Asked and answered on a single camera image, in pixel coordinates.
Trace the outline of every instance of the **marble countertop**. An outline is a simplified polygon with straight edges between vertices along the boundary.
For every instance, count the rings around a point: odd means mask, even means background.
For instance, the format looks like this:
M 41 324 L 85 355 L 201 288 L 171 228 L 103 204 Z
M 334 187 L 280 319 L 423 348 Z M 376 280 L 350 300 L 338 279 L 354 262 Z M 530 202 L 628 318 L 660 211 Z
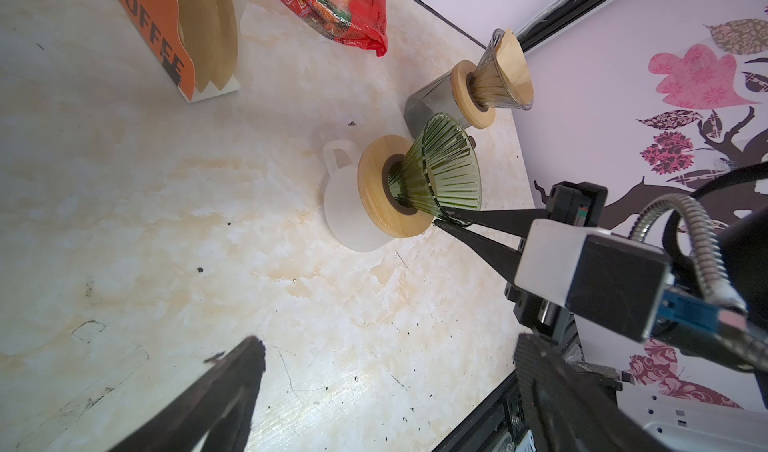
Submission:
M 249 0 L 241 90 L 188 104 L 116 0 L 0 0 L 0 449 L 106 450 L 251 334 L 249 450 L 431 450 L 514 369 L 466 246 L 325 224 L 322 146 L 408 136 L 408 95 L 482 54 L 387 14 L 376 58 Z M 533 207 L 512 114 L 470 133 L 484 207 Z

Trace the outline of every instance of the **green glass coffee dripper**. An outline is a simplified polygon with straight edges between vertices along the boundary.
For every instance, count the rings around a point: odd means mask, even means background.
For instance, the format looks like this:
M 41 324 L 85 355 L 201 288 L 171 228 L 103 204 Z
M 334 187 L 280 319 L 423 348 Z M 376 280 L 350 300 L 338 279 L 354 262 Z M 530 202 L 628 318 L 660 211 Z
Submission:
M 389 173 L 389 191 L 404 207 L 448 222 L 444 207 L 480 210 L 480 169 L 464 129 L 448 114 L 435 114 L 406 158 Z

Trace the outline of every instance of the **brown leaf decal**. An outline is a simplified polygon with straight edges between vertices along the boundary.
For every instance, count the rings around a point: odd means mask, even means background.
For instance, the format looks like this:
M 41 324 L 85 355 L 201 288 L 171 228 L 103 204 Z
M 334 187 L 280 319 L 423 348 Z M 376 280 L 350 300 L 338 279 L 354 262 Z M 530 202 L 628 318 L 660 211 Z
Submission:
M 744 85 L 752 92 L 768 92 L 768 77 L 756 73 L 742 72 Z
M 715 44 L 729 54 L 749 55 L 768 50 L 768 22 L 742 19 L 708 25 Z
M 704 118 L 698 112 L 686 109 L 672 110 L 651 117 L 650 119 L 638 119 L 647 126 L 661 130 L 674 130 L 686 126 L 691 122 L 703 120 Z
M 712 225 L 714 226 L 715 230 L 725 230 L 726 228 L 728 228 L 728 224 L 721 222 L 719 220 L 713 220 Z M 680 224 L 680 226 L 677 228 L 677 231 L 681 234 L 687 234 L 688 227 L 686 227 L 685 224 Z
M 711 181 L 713 178 L 724 175 L 726 172 L 729 171 L 712 169 L 695 170 L 693 172 L 686 172 L 685 174 L 680 174 L 677 177 L 670 178 L 667 180 L 667 182 L 677 182 L 678 184 L 682 184 L 689 188 L 699 188 L 707 182 Z
M 720 120 L 720 116 L 717 112 L 712 111 L 712 115 L 709 119 L 701 124 L 701 130 L 710 139 L 719 139 L 723 135 L 723 121 Z

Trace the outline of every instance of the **pink leaf decal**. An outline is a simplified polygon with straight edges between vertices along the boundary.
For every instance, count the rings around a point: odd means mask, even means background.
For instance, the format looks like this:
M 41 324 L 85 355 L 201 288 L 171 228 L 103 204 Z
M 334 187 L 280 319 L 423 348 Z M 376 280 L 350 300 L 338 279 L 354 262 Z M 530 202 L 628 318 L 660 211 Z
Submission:
M 734 91 L 734 56 L 717 59 L 705 45 L 692 46 L 682 59 L 674 54 L 656 54 L 648 63 L 648 71 L 666 75 L 656 91 L 667 94 L 664 102 L 672 106 L 704 110 L 757 103 Z
M 674 347 L 655 338 L 649 338 L 643 345 L 643 348 L 655 364 L 668 365 L 670 372 L 673 374 L 677 373 L 677 352 L 675 352 Z
M 643 355 L 633 355 L 629 357 L 630 372 L 634 380 L 640 384 L 653 384 L 667 377 L 674 377 L 675 374 L 670 370 L 670 364 L 657 364 L 650 357 Z
M 668 395 L 670 397 L 696 400 L 697 402 L 723 405 L 725 407 L 732 407 L 736 409 L 742 408 L 736 402 L 722 395 L 720 392 L 715 392 L 714 390 L 703 385 L 686 382 L 686 380 L 679 380 L 675 377 L 663 378 L 659 383 L 659 389 L 663 395 Z
M 673 130 L 679 129 L 682 126 L 686 126 L 691 122 L 702 120 L 703 117 L 698 112 L 692 110 L 678 109 L 669 112 L 664 112 L 651 117 L 650 119 L 638 119 L 638 122 L 642 122 L 647 126 L 651 126 L 655 129 L 661 130 Z

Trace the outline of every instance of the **red snack bag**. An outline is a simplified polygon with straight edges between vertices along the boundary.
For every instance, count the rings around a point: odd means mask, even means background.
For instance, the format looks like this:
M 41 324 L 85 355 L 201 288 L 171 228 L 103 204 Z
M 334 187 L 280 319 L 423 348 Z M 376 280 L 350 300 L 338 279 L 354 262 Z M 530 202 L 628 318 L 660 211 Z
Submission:
M 329 39 L 386 54 L 386 0 L 282 0 Z

